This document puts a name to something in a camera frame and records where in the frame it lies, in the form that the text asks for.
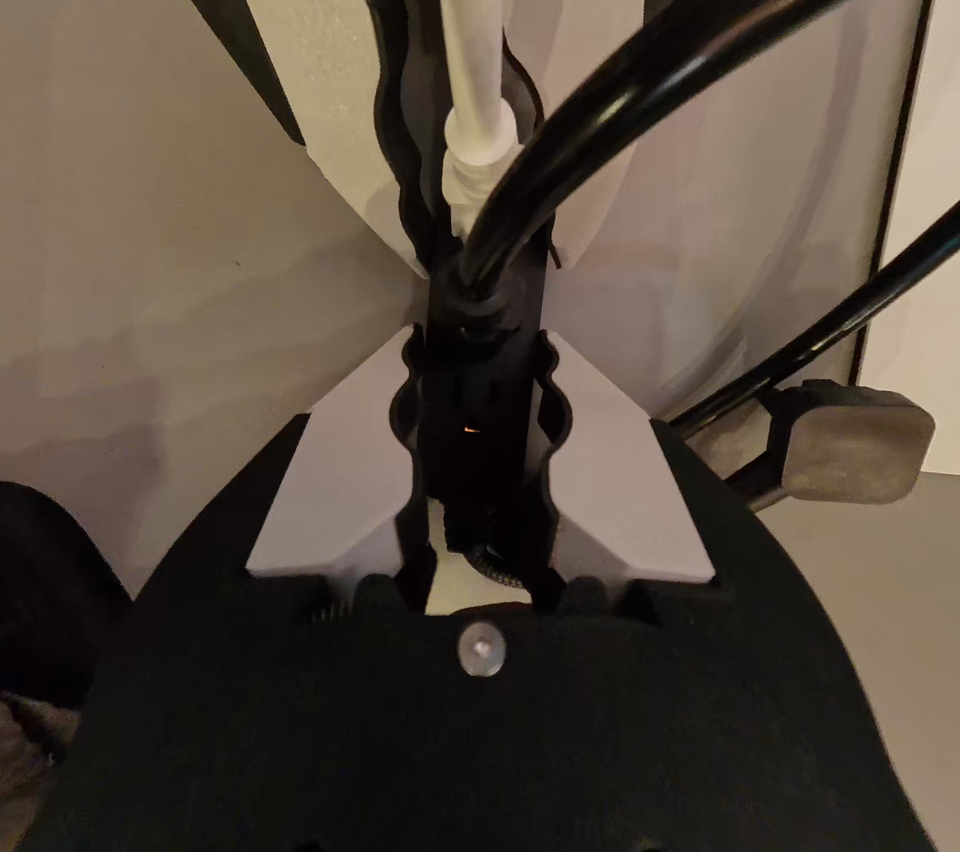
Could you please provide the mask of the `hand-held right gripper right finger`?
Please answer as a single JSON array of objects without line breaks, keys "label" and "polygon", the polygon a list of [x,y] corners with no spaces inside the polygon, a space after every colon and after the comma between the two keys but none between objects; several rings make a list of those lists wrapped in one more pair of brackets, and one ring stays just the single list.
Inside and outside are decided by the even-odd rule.
[{"label": "hand-held right gripper right finger", "polygon": [[714,579],[651,417],[555,332],[541,335],[536,426],[543,435],[534,502],[545,562],[564,582]]}]

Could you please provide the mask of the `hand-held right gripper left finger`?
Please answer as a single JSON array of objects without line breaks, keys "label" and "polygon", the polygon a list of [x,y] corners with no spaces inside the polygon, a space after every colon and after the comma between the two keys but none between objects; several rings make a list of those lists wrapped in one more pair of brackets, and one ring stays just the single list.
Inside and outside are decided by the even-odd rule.
[{"label": "hand-held right gripper left finger", "polygon": [[406,326],[308,413],[246,559],[258,578],[318,574],[355,590],[370,574],[429,590],[437,568],[416,451],[421,326]]}]

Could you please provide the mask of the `black dimpled round pad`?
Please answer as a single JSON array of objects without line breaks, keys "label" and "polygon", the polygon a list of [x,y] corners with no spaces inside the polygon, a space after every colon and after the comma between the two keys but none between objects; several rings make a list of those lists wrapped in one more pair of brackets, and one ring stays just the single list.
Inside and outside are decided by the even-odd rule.
[{"label": "black dimpled round pad", "polygon": [[54,499],[1,483],[1,687],[72,711],[133,604],[90,536]]}]

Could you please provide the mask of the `white rounded pad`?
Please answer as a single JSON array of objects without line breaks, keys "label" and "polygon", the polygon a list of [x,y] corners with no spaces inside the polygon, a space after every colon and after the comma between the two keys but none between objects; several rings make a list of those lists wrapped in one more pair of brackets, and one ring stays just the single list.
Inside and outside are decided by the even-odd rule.
[{"label": "white rounded pad", "polygon": [[[921,0],[894,140],[876,265],[959,199],[959,0]],[[959,473],[959,266],[953,257],[870,323],[858,380],[906,395],[935,420],[923,469]]]}]

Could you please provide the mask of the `person's grey clothing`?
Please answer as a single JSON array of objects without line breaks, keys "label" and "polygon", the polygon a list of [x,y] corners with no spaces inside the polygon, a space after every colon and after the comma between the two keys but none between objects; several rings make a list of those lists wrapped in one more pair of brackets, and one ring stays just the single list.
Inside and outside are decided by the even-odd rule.
[{"label": "person's grey clothing", "polygon": [[23,841],[48,779],[68,754],[80,713],[10,692],[1,694],[1,849]]}]

